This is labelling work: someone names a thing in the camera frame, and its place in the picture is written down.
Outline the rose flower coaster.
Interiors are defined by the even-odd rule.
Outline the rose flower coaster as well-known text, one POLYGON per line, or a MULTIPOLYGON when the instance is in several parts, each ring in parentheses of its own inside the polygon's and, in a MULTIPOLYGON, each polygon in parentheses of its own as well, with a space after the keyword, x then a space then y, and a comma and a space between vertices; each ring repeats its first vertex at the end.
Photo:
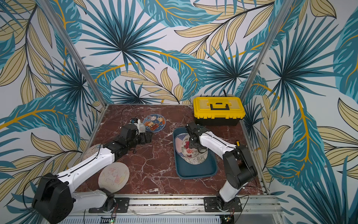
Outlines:
POLYGON ((187 135, 181 145, 180 145, 180 148, 181 148, 181 151, 182 151, 182 154, 187 157, 187 158, 194 158, 196 156, 198 156, 200 153, 198 151, 198 149, 196 148, 193 148, 190 146, 190 137, 189 135, 187 135))

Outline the teal plastic storage tray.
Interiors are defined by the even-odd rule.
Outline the teal plastic storage tray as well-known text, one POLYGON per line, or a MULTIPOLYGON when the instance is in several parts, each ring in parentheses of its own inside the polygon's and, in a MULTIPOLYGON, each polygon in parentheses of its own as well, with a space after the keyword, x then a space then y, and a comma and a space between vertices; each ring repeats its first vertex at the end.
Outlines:
POLYGON ((180 127, 174 130, 173 132, 173 150, 175 158, 175 168, 177 175, 182 179, 198 179, 211 177, 216 175, 218 171, 218 166, 216 163, 215 154, 210 150, 202 150, 200 153, 208 151, 207 159, 199 165, 192 165, 187 163, 182 157, 183 154, 178 154, 175 149, 175 138, 181 133, 187 133, 184 127, 180 127))

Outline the purple bunny planet coaster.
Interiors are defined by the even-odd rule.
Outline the purple bunny planet coaster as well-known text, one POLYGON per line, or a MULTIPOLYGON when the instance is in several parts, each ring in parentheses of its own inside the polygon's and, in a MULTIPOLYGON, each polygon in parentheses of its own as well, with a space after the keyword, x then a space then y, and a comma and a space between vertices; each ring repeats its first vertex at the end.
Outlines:
POLYGON ((181 133, 175 138, 175 149, 178 154, 182 154, 181 145, 185 137, 189 136, 187 133, 181 133))

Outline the alpaca coaster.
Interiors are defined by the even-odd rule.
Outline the alpaca coaster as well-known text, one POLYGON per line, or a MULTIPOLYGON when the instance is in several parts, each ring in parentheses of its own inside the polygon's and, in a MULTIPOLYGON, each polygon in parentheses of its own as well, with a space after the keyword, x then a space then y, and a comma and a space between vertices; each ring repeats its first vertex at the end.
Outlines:
POLYGON ((208 157, 208 151, 205 151, 204 153, 199 153, 195 159, 197 160, 197 163, 203 163, 208 157))

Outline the green tulip bunny coaster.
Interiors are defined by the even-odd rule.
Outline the green tulip bunny coaster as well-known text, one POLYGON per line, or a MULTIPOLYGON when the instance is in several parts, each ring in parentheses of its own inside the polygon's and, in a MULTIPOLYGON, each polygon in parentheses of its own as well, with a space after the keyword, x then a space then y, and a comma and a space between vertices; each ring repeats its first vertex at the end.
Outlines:
POLYGON ((192 164, 192 165, 199 165, 197 163, 197 160, 194 158, 189 158, 189 157, 182 157, 182 159, 184 159, 187 163, 192 164))

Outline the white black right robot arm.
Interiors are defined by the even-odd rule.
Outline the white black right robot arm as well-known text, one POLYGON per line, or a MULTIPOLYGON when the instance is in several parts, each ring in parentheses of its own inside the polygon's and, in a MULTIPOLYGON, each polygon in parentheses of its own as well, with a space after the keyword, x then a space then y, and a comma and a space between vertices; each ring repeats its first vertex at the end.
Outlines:
POLYGON ((189 134, 190 148, 210 150, 223 160, 227 180, 219 190, 217 203, 223 206, 232 202, 240 190, 257 176, 249 149, 242 144, 226 142, 194 122, 186 124, 185 128, 189 134))

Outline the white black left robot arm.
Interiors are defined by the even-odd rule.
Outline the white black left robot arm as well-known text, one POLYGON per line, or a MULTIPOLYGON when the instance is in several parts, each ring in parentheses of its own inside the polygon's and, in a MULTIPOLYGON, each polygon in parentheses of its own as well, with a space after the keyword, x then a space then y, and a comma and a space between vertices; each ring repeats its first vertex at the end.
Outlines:
POLYGON ((153 134, 139 125, 126 124, 120 135, 104 144, 96 153, 59 174, 40 178, 32 208, 49 223, 58 224, 69 214, 99 209, 113 212, 117 206, 114 194, 105 188, 76 192, 76 189, 101 169, 116 162, 137 145, 151 143, 153 134))

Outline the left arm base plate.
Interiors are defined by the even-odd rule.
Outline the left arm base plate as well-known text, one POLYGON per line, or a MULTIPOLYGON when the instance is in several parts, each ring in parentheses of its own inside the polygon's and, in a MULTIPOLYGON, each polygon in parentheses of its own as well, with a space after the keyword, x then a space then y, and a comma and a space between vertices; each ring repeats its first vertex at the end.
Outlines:
POLYGON ((107 199, 100 208, 91 208, 89 213, 127 213, 130 199, 128 197, 115 197, 107 199))

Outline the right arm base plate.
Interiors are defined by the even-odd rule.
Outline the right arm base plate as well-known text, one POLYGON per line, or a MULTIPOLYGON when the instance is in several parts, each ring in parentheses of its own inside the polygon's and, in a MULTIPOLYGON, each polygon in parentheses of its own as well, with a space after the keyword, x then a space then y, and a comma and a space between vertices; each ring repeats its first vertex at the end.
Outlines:
POLYGON ((238 197, 225 202, 220 197, 204 197, 205 212, 241 212, 241 201, 238 197))

